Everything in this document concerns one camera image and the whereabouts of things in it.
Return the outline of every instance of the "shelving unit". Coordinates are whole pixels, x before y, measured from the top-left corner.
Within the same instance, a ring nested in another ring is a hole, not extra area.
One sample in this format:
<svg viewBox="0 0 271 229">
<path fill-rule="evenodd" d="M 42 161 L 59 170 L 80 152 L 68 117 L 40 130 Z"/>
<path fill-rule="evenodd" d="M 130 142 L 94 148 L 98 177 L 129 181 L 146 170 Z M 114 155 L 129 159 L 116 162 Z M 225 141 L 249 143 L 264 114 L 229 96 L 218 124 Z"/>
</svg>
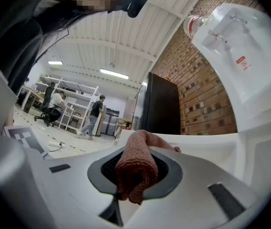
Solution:
<svg viewBox="0 0 271 229">
<path fill-rule="evenodd" d="M 76 98 L 76 100 L 79 99 L 79 100 L 81 100 L 81 102 L 85 102 L 85 101 L 88 102 L 88 104 L 82 105 L 82 104 L 78 104 L 78 103 L 74 103 L 74 102 L 65 100 L 66 102 L 68 102 L 70 104 L 71 108 L 76 107 L 76 108 L 85 110 L 85 113 L 83 116 L 79 117 L 77 115 L 74 115 L 73 113 L 71 115 L 67 115 L 67 114 L 65 114 L 65 111 L 64 111 L 60 121 L 59 120 L 56 121 L 59 124 L 59 128 L 61 125 L 63 125 L 66 127 L 65 128 L 66 130 L 67 130 L 67 128 L 70 128 L 73 130 L 78 130 L 78 128 L 75 128 L 75 127 L 69 125 L 71 117 L 78 118 L 81 120 L 80 128 L 82 128 L 83 124 L 86 120 L 86 117 L 87 117 L 87 114 L 88 114 L 88 111 L 90 109 L 91 104 L 93 102 L 95 102 L 100 96 L 100 93 L 98 92 L 98 86 L 96 88 L 94 88 L 94 87 L 86 86 L 86 85 L 83 85 L 80 83 L 66 81 L 63 79 L 63 77 L 58 79 L 58 78 L 52 78 L 52 77 L 44 76 L 44 75 L 40 76 L 40 82 L 37 82 L 36 84 L 39 86 L 39 88 L 41 90 L 44 91 L 45 88 L 51 82 L 55 83 L 55 88 L 54 88 L 53 93 L 59 92 L 59 91 L 64 91 L 64 94 L 66 96 Z M 64 116 L 69 117 L 69 120 L 67 123 L 62 123 Z"/>
</svg>

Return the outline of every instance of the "red label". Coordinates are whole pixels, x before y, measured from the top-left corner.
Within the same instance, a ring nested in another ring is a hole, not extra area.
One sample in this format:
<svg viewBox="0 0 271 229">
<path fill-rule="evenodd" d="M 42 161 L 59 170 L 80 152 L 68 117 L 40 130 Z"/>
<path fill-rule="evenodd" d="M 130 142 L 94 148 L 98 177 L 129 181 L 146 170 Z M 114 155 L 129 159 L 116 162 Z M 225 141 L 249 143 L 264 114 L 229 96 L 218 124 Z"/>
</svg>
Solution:
<svg viewBox="0 0 271 229">
<path fill-rule="evenodd" d="M 240 63 L 242 60 L 245 60 L 245 57 L 244 57 L 244 56 L 242 56 L 240 59 L 238 59 L 238 60 L 236 61 L 236 63 Z"/>
</svg>

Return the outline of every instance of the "jeans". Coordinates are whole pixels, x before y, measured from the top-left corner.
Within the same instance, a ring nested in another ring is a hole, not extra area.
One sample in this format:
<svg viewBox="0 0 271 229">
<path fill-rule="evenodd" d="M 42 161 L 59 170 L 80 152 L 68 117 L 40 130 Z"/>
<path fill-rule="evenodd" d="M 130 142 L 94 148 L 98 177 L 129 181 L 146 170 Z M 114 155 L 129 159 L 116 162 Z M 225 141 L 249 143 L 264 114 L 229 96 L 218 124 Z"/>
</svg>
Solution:
<svg viewBox="0 0 271 229">
<path fill-rule="evenodd" d="M 94 129 L 94 125 L 97 121 L 97 117 L 95 116 L 92 116 L 90 115 L 89 116 L 89 120 L 90 120 L 90 123 L 85 125 L 82 129 L 81 129 L 81 132 L 82 133 L 85 133 L 86 130 L 89 130 L 89 136 L 92 136 L 92 132 L 93 132 L 93 129 Z"/>
</svg>

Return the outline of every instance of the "white ceiling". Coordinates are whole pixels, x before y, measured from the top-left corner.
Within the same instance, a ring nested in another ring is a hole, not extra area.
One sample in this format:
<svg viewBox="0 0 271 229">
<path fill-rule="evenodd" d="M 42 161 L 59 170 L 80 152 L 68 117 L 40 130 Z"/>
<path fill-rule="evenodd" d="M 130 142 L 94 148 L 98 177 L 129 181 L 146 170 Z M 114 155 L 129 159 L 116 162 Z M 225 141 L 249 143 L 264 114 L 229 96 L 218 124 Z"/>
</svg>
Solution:
<svg viewBox="0 0 271 229">
<path fill-rule="evenodd" d="M 148 0 L 135 19 L 122 11 L 89 16 L 72 26 L 70 34 L 49 49 L 41 62 L 63 62 L 51 66 L 52 76 L 133 97 L 197 1 Z M 100 73 L 100 68 L 129 79 Z"/>
</svg>

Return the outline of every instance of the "black refrigerator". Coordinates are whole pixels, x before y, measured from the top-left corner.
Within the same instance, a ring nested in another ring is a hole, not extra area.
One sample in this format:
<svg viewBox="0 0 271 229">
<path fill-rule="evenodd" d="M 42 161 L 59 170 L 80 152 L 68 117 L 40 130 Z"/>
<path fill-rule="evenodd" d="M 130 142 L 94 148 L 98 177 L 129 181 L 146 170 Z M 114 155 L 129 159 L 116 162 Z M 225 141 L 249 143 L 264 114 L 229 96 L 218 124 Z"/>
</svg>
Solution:
<svg viewBox="0 0 271 229">
<path fill-rule="evenodd" d="M 136 97 L 131 130 L 159 134 L 180 134 L 178 87 L 151 72 Z"/>
</svg>

